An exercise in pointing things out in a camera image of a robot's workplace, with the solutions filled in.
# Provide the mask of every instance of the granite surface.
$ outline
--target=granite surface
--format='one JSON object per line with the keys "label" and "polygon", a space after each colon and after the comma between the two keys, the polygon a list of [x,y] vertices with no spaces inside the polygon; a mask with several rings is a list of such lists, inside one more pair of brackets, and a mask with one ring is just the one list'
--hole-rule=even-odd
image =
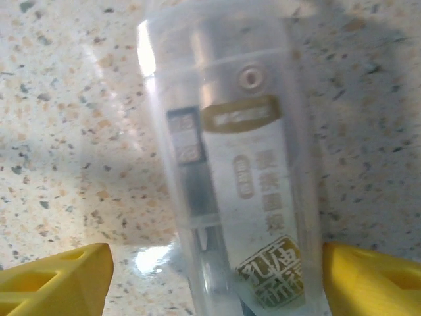
{"label": "granite surface", "polygon": [[[421,1],[282,1],[325,240],[421,258]],[[0,3],[0,268],[111,244],[104,315],[194,315],[144,104],[141,1]]]}

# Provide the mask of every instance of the terrazzo countertop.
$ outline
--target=terrazzo countertop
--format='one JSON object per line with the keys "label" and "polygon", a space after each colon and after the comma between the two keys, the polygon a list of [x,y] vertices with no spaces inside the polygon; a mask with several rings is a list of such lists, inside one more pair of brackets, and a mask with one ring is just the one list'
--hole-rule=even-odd
{"label": "terrazzo countertop", "polygon": [[[421,258],[421,1],[282,1],[325,240]],[[0,3],[0,269],[108,242],[104,315],[194,315],[136,56],[140,1]]]}

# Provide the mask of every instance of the gold label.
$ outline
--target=gold label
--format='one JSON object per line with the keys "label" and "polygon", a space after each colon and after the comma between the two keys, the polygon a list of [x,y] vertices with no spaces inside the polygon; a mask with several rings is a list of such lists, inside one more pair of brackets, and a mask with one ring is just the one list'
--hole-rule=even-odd
{"label": "gold label", "polygon": [[221,134],[256,130],[281,116],[277,99],[271,95],[211,105],[201,111],[203,130]]}
{"label": "gold label", "polygon": [[289,236],[262,248],[236,271],[265,309],[278,309],[304,292],[299,249]]}

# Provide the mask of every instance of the yellow plastic object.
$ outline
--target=yellow plastic object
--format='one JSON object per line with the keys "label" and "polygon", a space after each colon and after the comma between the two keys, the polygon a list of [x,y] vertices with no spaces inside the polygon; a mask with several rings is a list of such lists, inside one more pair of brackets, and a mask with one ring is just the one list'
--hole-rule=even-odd
{"label": "yellow plastic object", "polygon": [[324,245],[333,316],[421,316],[421,264],[339,243]]}
{"label": "yellow plastic object", "polygon": [[100,316],[113,269],[92,244],[0,271],[0,316]]}

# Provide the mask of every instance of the transparent container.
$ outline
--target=transparent container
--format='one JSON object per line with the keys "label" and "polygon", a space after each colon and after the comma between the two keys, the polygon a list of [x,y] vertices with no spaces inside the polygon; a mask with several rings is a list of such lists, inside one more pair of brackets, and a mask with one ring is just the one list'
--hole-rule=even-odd
{"label": "transparent container", "polygon": [[146,16],[138,55],[196,314],[321,315],[321,242],[291,45],[273,2]]}

